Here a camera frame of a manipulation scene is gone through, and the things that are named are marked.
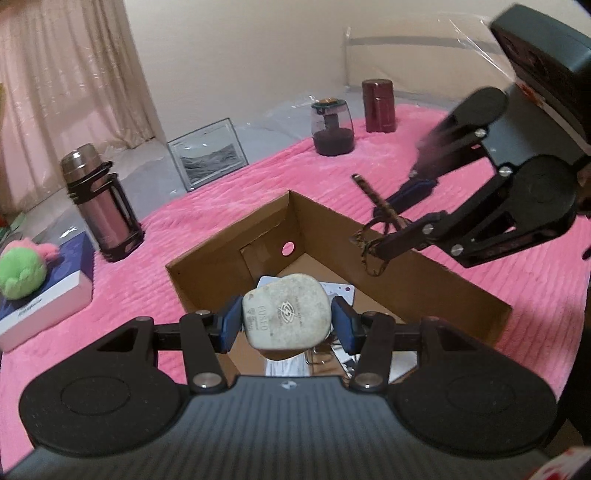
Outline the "white flat card box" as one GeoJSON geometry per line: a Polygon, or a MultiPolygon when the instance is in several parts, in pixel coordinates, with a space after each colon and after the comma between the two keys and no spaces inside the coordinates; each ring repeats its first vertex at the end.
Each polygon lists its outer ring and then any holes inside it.
{"type": "Polygon", "coordinates": [[[328,295],[329,299],[334,299],[335,297],[342,297],[349,304],[349,306],[353,306],[355,302],[355,294],[356,288],[352,284],[346,283],[335,283],[335,282],[320,282],[322,289],[324,289],[325,294],[328,295]]]}

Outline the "dark transparent pencil sharpener jar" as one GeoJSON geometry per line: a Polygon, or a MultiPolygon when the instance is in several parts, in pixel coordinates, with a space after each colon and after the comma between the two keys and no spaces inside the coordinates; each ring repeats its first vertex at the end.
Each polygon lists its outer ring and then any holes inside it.
{"type": "Polygon", "coordinates": [[[322,156],[346,155],[355,149],[355,131],[346,100],[325,98],[311,104],[311,137],[322,156]]]}

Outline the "green pink plush toy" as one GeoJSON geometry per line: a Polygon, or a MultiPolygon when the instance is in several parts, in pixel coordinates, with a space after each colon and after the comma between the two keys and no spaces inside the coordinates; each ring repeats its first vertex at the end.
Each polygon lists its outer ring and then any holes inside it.
{"type": "Polygon", "coordinates": [[[7,300],[20,300],[41,287],[47,276],[47,265],[59,257],[59,247],[37,244],[29,238],[11,241],[1,253],[1,295],[7,300]]]}

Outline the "steel thermos with black cage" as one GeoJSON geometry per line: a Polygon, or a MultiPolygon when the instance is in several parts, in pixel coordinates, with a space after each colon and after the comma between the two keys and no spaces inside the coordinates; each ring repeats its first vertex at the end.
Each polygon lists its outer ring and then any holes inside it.
{"type": "Polygon", "coordinates": [[[69,198],[78,208],[108,262],[123,260],[144,240],[144,231],[118,180],[113,163],[87,143],[60,162],[69,198]]]}

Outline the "white square night light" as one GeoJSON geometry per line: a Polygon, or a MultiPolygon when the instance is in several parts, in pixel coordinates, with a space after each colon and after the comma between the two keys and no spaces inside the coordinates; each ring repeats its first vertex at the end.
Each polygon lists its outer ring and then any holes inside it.
{"type": "Polygon", "coordinates": [[[288,284],[286,277],[263,276],[259,279],[256,289],[264,292],[280,291],[288,284]]]}

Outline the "pink fluffy blanket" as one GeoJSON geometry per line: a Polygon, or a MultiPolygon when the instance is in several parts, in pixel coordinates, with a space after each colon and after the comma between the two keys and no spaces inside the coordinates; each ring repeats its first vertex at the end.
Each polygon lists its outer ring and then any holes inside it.
{"type": "MultiPolygon", "coordinates": [[[[372,206],[352,175],[365,177],[383,196],[394,193],[415,161],[416,142],[442,113],[404,105],[397,116],[396,132],[363,133],[349,155],[318,156],[304,140],[186,194],[143,220],[145,240],[129,257],[117,263],[97,257],[91,303],[2,358],[2,466],[14,466],[31,450],[18,401],[33,378],[135,316],[162,323],[180,317],[166,272],[176,257],[290,190],[368,221],[372,206]]],[[[561,393],[583,330],[590,265],[582,253],[589,243],[590,223],[580,218],[556,240],[471,269],[436,248],[426,254],[512,307],[498,348],[561,393]]]]}

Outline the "framed seascape picture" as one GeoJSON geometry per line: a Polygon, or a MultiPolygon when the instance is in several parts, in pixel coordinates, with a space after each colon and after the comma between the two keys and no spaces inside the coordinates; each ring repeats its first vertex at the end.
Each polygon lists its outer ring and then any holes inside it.
{"type": "Polygon", "coordinates": [[[249,165],[229,118],[188,132],[166,146],[188,192],[249,165]]]}

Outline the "blue and white box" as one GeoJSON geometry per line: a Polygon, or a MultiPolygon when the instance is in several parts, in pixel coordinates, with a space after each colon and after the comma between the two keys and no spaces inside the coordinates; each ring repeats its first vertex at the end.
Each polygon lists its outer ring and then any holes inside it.
{"type": "Polygon", "coordinates": [[[59,247],[44,283],[18,300],[1,300],[1,351],[15,349],[90,304],[94,248],[85,232],[59,247]]]}

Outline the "beige curtain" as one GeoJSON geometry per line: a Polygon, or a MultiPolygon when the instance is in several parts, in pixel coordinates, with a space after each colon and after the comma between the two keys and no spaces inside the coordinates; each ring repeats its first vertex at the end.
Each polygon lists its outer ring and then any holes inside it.
{"type": "Polygon", "coordinates": [[[61,189],[81,145],[112,156],[162,136],[123,2],[2,2],[2,212],[61,189]]]}

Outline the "brown cardboard box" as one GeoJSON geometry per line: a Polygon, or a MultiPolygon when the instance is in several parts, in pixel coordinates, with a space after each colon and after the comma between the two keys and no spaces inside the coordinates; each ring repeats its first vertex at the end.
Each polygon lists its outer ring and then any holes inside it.
{"type": "Polygon", "coordinates": [[[290,191],[177,257],[167,271],[185,311],[221,309],[263,275],[304,273],[356,289],[356,311],[399,322],[439,317],[494,345],[512,312],[494,295],[415,251],[379,277],[367,274],[351,236],[360,223],[290,191]]]}

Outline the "white stone-like power plug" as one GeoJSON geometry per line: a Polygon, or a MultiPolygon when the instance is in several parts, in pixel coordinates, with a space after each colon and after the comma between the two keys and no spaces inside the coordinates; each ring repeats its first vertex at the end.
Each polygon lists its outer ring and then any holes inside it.
{"type": "Polygon", "coordinates": [[[332,331],[329,295],[307,274],[290,274],[250,290],[242,298],[242,314],[250,346],[271,359],[307,351],[332,331]]]}

